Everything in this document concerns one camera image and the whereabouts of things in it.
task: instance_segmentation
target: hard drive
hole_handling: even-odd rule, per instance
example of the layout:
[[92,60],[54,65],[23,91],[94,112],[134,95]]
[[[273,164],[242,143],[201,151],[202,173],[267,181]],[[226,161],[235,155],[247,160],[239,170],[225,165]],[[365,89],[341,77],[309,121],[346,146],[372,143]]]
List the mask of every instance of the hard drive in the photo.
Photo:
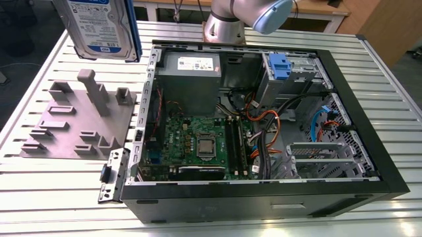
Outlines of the hard drive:
[[80,58],[139,62],[133,0],[54,0],[54,4]]

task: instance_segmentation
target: cpu socket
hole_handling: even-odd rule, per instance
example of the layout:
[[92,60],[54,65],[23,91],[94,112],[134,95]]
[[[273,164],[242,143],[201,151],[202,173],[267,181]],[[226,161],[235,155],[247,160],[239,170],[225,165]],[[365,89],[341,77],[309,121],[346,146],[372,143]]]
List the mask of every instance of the cpu socket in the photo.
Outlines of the cpu socket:
[[197,137],[197,156],[210,161],[217,156],[215,137]]

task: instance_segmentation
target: motherboard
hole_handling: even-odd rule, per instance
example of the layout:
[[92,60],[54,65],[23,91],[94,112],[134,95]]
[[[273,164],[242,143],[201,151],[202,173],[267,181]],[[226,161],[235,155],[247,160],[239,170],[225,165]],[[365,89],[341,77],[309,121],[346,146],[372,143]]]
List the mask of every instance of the motherboard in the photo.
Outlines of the motherboard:
[[251,124],[239,117],[173,117],[166,120],[162,150],[149,150],[145,179],[253,179],[247,161],[246,134]]

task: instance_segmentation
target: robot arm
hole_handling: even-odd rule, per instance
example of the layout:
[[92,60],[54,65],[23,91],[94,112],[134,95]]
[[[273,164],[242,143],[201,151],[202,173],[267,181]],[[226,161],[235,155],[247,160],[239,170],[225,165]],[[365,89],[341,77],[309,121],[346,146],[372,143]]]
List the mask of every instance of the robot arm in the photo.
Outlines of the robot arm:
[[210,42],[243,43],[246,23],[267,35],[286,21],[293,0],[213,0],[205,35]]

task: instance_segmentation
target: green circuit board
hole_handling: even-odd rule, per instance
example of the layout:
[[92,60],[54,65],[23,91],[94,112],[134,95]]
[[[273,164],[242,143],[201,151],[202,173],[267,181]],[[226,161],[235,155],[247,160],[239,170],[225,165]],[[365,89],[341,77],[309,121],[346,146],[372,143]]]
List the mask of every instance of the green circuit board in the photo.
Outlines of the green circuit board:
[[[169,167],[175,166],[219,166],[226,168],[226,180],[251,179],[245,151],[243,170],[237,173],[230,171],[226,123],[225,118],[167,118],[163,150],[159,154],[157,152],[149,153],[150,159],[154,161],[149,172],[153,180],[166,181]],[[249,121],[242,122],[242,128],[243,134],[250,131]],[[198,143],[202,139],[211,139],[215,144],[213,157],[201,157],[201,153],[198,153],[198,149],[201,149]]]

